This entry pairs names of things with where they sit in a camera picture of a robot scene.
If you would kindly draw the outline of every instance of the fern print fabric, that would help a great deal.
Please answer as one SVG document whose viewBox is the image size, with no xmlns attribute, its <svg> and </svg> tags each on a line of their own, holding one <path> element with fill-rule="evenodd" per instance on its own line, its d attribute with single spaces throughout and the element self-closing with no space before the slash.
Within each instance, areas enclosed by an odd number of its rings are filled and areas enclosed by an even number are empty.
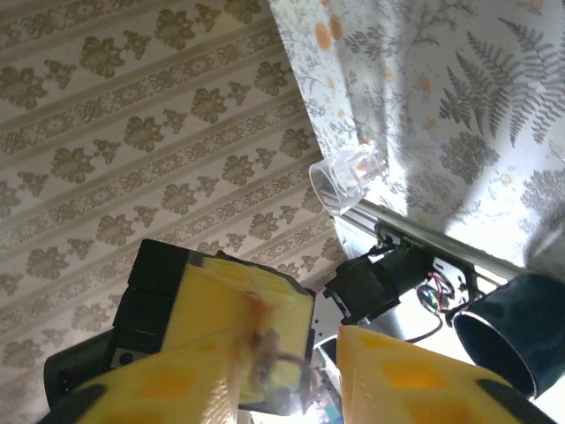
<svg viewBox="0 0 565 424">
<path fill-rule="evenodd" d="M 320 149 L 368 200 L 565 277 L 565 0 L 271 0 Z"/>
</svg>

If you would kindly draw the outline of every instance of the clear plastic cup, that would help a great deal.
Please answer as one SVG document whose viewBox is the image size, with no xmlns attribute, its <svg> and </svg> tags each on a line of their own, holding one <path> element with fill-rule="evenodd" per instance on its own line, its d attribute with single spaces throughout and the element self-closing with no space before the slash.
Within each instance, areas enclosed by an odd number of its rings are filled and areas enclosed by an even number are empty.
<svg viewBox="0 0 565 424">
<path fill-rule="evenodd" d="M 371 183 L 387 172 L 386 161 L 366 144 L 310 165 L 310 182 L 332 216 L 340 216 L 359 203 Z"/>
</svg>

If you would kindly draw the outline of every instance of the black cable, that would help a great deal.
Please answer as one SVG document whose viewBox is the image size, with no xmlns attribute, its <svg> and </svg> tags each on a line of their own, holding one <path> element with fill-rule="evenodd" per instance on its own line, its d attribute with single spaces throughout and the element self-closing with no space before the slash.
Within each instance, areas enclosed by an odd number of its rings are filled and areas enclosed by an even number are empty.
<svg viewBox="0 0 565 424">
<path fill-rule="evenodd" d="M 418 336 L 418 337 L 409 338 L 407 340 L 404 340 L 404 342 L 412 343 L 412 344 L 417 343 L 417 342 L 421 342 L 422 340 L 425 340 L 425 339 L 433 336 L 435 333 L 437 333 L 439 330 L 441 330 L 443 328 L 443 320 L 437 314 L 434 314 L 433 316 L 435 316 L 438 319 L 438 325 L 433 330 L 428 331 L 427 333 L 423 334 L 422 336 Z"/>
</svg>

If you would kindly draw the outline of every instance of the red wire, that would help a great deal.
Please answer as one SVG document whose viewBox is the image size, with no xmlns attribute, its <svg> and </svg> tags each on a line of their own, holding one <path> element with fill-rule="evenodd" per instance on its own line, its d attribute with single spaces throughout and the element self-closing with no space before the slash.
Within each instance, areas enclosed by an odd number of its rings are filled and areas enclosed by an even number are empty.
<svg viewBox="0 0 565 424">
<path fill-rule="evenodd" d="M 439 299 L 440 304 L 438 305 L 438 312 L 441 312 L 441 301 L 443 300 L 443 289 L 442 289 L 441 284 L 440 284 L 440 279 L 433 272 L 430 272 L 428 274 L 428 276 L 433 278 L 435 285 L 438 288 L 438 294 L 440 296 L 440 299 Z"/>
</svg>

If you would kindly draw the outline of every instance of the dark blue mug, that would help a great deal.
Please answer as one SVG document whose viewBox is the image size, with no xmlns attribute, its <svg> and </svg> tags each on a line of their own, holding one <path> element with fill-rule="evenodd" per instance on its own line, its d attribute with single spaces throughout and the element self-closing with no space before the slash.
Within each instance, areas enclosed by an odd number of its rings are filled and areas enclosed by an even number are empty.
<svg viewBox="0 0 565 424">
<path fill-rule="evenodd" d="M 518 276 L 453 321 L 471 359 L 537 398 L 565 373 L 565 284 Z"/>
</svg>

